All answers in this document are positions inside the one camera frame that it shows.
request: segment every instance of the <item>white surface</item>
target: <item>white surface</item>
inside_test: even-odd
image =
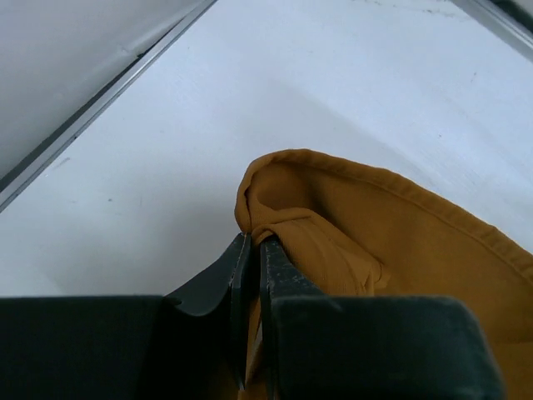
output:
[[[0,0],[0,178],[200,0]]]
[[[531,76],[449,2],[221,0],[0,214],[0,293],[171,291],[283,148],[390,168],[533,251]]]

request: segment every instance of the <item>white wall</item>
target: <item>white wall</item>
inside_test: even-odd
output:
[[[199,0],[0,0],[0,178]]]

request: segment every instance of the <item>yellow cloth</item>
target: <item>yellow cloth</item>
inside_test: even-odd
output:
[[[393,172],[309,150],[253,162],[235,215],[254,243],[275,233],[331,295],[460,299],[485,330],[509,398],[533,399],[533,256],[495,227]],[[240,394],[264,396],[253,380]]]

